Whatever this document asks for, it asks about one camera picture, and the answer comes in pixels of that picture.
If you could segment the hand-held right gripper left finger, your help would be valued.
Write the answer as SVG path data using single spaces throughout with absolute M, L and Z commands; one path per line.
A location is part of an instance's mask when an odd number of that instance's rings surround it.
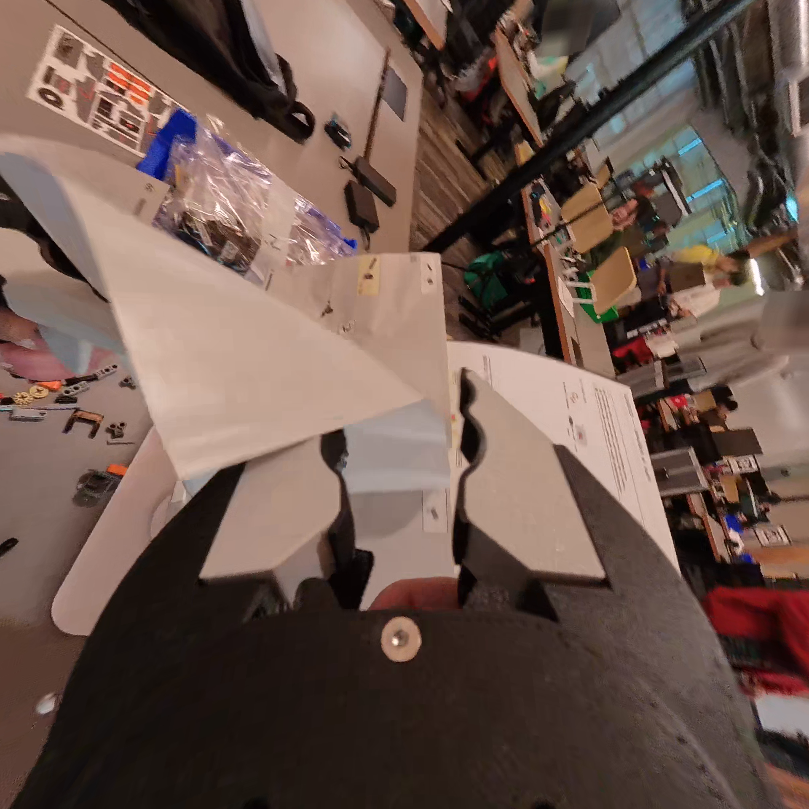
M 357 547 L 338 430 L 247 462 L 214 540 L 203 581 L 268 581 L 287 606 L 323 579 L 342 608 L 360 607 L 373 554 Z

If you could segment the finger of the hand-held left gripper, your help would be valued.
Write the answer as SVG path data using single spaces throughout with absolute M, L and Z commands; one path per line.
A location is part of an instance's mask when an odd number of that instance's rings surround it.
M 97 369 L 96 349 L 119 359 L 127 355 L 110 304 L 80 281 L 63 276 L 8 280 L 3 295 L 16 315 L 37 324 L 51 353 L 75 375 Z

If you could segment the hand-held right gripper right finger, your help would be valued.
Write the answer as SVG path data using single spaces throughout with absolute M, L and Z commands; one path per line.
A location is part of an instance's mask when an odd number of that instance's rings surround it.
M 461 369 L 459 391 L 467 466 L 452 552 L 460 606 L 557 623 L 548 586 L 600 587 L 607 579 L 561 447 L 471 369 Z

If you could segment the lego instruction booklet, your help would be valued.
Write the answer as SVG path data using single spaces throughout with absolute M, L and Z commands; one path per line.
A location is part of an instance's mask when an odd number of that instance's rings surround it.
M 215 268 L 78 180 L 83 152 L 2 137 L 2 178 L 113 309 L 129 369 L 179 480 L 366 421 L 412 420 L 424 398 L 352 339 Z M 64 276 L 2 237 L 6 281 Z

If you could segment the scattered loose lego pieces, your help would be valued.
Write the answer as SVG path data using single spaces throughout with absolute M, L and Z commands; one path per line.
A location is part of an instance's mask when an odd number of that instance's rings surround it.
M 79 424 L 88 426 L 88 438 L 95 439 L 100 430 L 104 430 L 109 446 L 131 446 L 133 441 L 126 440 L 128 424 L 122 419 L 110 420 L 103 413 L 88 410 L 83 404 L 83 397 L 93 392 L 102 381 L 119 377 L 120 388 L 137 390 L 134 377 L 124 371 L 121 375 L 120 362 L 109 362 L 100 369 L 84 374 L 55 380 L 23 379 L 15 376 L 16 382 L 27 386 L 12 393 L 1 394 L 1 410 L 10 421 L 43 422 L 52 413 L 64 413 L 66 421 L 62 433 L 67 435 Z

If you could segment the lego wheel hub assembly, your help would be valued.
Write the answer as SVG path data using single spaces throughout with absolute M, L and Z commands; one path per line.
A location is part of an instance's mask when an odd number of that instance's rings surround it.
M 77 480 L 72 502 L 80 507 L 93 507 L 109 498 L 120 485 L 128 465 L 113 463 L 106 469 L 86 471 Z

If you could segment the lego sticker sheet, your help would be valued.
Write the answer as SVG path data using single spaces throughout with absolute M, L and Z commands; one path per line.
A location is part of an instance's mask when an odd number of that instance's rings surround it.
M 59 25 L 49 34 L 26 96 L 140 158 L 181 108 L 144 77 Z

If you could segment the person's left hand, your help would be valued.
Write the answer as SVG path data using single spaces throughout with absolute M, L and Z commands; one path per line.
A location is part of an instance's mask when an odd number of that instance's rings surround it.
M 36 323 L 5 308 L 1 309 L 1 356 L 13 375 L 35 382 L 75 376 L 48 348 Z

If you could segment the white printed paper sheet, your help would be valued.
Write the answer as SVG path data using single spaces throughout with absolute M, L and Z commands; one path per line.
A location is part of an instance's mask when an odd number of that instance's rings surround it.
M 650 452 L 631 390 L 613 379 L 519 349 L 476 342 L 447 343 L 452 445 L 450 509 L 468 462 L 460 450 L 460 371 L 469 369 L 541 430 L 566 447 L 645 529 L 675 570 L 668 527 Z

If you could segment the green bag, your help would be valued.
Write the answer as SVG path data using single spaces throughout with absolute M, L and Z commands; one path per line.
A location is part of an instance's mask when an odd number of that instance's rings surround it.
M 463 282 L 486 314 L 494 315 L 522 298 L 509 252 L 496 250 L 474 259 L 462 270 Z

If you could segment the beige chair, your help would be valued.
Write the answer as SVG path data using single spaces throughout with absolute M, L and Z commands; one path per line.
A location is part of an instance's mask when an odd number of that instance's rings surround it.
M 616 249 L 590 277 L 592 308 L 602 317 L 616 308 L 621 299 L 636 288 L 637 279 L 630 252 L 625 247 Z
M 601 190 L 592 180 L 561 205 L 560 215 L 571 246 L 579 254 L 590 252 L 616 232 Z

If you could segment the red cloth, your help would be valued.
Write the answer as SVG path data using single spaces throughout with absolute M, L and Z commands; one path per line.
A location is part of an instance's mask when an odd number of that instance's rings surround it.
M 745 693 L 807 696 L 807 590 L 716 587 L 702 606 Z

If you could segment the black bag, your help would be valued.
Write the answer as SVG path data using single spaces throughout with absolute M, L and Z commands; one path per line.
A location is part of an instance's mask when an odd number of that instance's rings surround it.
M 314 134 L 316 117 L 299 100 L 292 68 L 274 48 L 255 2 L 106 4 L 254 119 L 301 145 Z

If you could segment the black power adapter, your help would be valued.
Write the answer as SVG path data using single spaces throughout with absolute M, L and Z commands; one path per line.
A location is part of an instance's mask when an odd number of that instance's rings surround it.
M 397 202 L 396 187 L 377 171 L 364 157 L 357 157 L 349 169 L 359 184 L 372 192 L 381 202 L 391 208 Z
M 355 179 L 346 183 L 343 193 L 351 224 L 368 236 L 375 234 L 379 229 L 379 216 L 373 193 Z

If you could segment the black metal beam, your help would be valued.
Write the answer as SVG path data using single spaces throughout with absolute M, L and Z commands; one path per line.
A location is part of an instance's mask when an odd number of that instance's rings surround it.
M 623 77 L 616 86 L 603 91 L 599 101 L 588 110 L 576 126 L 551 136 L 533 157 L 510 171 L 501 183 L 480 197 L 467 211 L 433 237 L 422 251 L 442 254 L 451 248 L 497 208 L 520 195 L 525 186 L 540 178 L 557 159 L 590 138 L 658 81 L 687 61 L 752 4 L 752 1 L 722 1 L 703 11 L 664 47 L 647 58 L 641 66 Z

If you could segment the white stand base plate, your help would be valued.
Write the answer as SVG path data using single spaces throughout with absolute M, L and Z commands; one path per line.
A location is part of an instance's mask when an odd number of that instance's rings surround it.
M 90 635 L 134 562 L 188 500 L 157 430 L 150 429 L 56 592 L 55 626 L 71 636 Z

